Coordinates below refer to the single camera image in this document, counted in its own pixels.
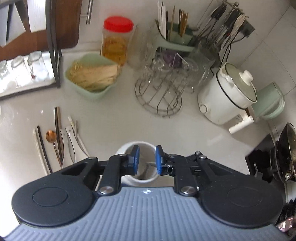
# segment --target pot lid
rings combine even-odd
[[[287,123],[284,130],[281,133],[279,142],[286,150],[286,155],[289,155],[293,162],[294,168],[296,165],[296,130],[291,123]]]
[[[226,63],[224,68],[226,74],[231,77],[233,83],[243,93],[243,95],[245,95],[250,101],[256,102],[257,95],[253,85],[251,84],[253,77],[250,72],[245,70],[244,73],[242,73],[238,68],[230,63]]]

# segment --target cabinet handle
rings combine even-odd
[[[92,12],[92,5],[93,5],[93,0],[89,0],[89,7],[87,9],[87,14],[81,14],[81,18],[86,18],[86,24],[89,25],[91,24],[91,12]]]

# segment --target wooden cabinet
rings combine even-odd
[[[59,49],[77,45],[82,0],[56,0],[56,34]],[[0,61],[27,55],[33,51],[48,50],[46,30],[30,32],[29,23],[24,23],[26,32],[5,47],[0,47]]]

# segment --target ridged gray surface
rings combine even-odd
[[[173,188],[129,188],[101,197],[70,225],[38,229],[21,224],[6,241],[221,241],[288,240],[275,226],[237,229],[209,217],[192,197]]]

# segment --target power cord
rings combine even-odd
[[[220,65],[220,67],[222,66],[223,61],[224,61],[225,56],[226,56],[226,53],[227,53],[227,51],[229,50],[229,51],[228,51],[228,54],[227,54],[227,57],[226,57],[226,62],[228,61],[228,57],[229,57],[229,55],[230,55],[230,51],[231,51],[231,45],[234,44],[234,43],[237,43],[237,42],[239,42],[239,41],[241,41],[241,40],[243,40],[243,39],[246,37],[246,36],[243,36],[241,39],[234,41],[234,39],[236,38],[237,35],[238,35],[238,32],[236,33],[236,35],[234,36],[234,38],[232,39],[232,41],[230,42],[230,44],[229,44],[228,47],[226,48],[225,53],[224,53],[224,55],[223,55],[223,59],[222,59],[222,61],[221,61],[221,65]]]

